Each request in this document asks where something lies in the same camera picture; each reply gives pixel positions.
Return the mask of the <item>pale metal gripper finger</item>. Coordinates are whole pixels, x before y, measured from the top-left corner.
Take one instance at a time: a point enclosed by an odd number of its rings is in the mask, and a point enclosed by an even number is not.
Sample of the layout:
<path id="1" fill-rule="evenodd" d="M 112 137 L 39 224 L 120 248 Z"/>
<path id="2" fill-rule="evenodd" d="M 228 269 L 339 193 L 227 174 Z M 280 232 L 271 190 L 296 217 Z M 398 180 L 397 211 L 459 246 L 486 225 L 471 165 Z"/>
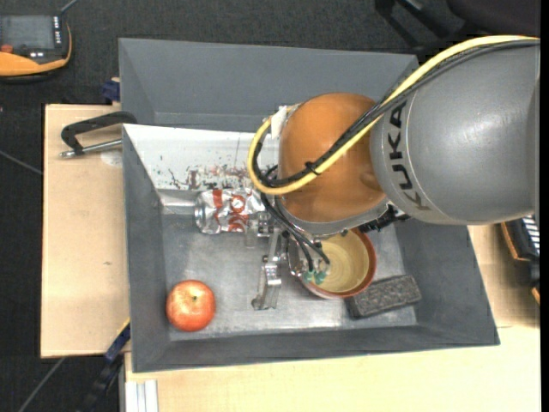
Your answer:
<path id="1" fill-rule="evenodd" d="M 264 264 L 261 268 L 258 293 L 252 300 L 254 310 L 275 309 L 281 290 L 281 267 L 278 264 Z"/>
<path id="2" fill-rule="evenodd" d="M 256 247 L 270 241 L 273 232 L 273 219 L 268 213 L 256 213 L 249 216 L 245 226 L 244 245 Z"/>

